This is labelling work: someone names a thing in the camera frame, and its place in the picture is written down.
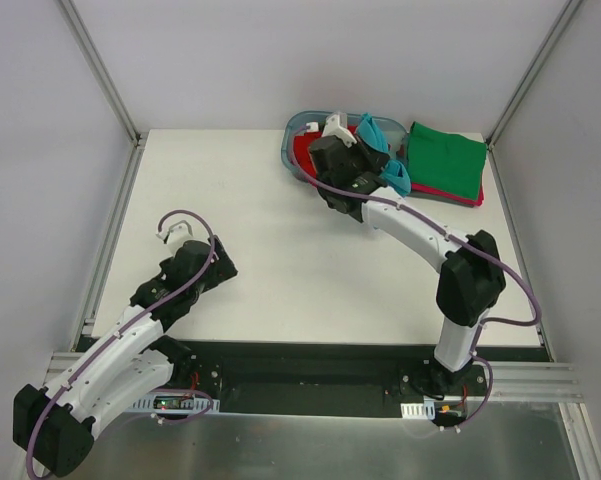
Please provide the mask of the teal t shirt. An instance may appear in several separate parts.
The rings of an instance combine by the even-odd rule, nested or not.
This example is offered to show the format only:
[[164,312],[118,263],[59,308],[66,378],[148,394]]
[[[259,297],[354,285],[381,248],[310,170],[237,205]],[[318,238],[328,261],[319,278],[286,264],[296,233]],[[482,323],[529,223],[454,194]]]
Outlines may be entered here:
[[395,190],[400,197],[411,193],[411,179],[407,168],[397,153],[392,150],[392,145],[387,133],[396,134],[398,145],[406,135],[405,128],[394,120],[372,116],[370,113],[361,115],[355,130],[355,135],[371,150],[384,155],[387,160],[380,168],[379,176]]

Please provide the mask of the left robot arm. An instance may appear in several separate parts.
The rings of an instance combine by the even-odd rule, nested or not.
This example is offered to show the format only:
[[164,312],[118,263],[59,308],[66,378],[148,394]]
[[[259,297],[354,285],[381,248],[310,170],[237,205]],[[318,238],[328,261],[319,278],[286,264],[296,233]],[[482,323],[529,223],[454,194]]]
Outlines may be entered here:
[[135,401],[167,387],[201,396],[194,354],[169,336],[200,297],[237,269],[218,236],[187,237],[170,249],[156,276],[142,283],[114,326],[42,387],[25,385],[13,402],[13,441],[32,479],[72,473],[104,430]]

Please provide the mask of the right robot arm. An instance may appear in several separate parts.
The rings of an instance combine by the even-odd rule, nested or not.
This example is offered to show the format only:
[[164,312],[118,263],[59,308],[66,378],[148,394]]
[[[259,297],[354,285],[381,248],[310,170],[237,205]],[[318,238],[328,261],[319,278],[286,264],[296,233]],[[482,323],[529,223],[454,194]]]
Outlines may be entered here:
[[466,381],[478,324],[506,282],[494,237],[473,235],[434,221],[401,197],[380,172],[389,156],[367,146],[348,128],[324,125],[308,147],[314,184],[329,208],[393,237],[439,275],[436,304],[444,316],[430,382],[453,394]]

